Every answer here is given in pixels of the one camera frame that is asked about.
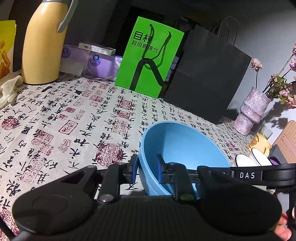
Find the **person's hand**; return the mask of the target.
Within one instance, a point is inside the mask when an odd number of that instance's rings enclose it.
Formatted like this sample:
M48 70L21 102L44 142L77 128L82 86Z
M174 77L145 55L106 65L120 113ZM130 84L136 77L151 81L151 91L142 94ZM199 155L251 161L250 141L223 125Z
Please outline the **person's hand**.
M280 220L276 226L274 233L284 241L287 241L291 238L292 232L287 228L288 216L286 213L282 213Z

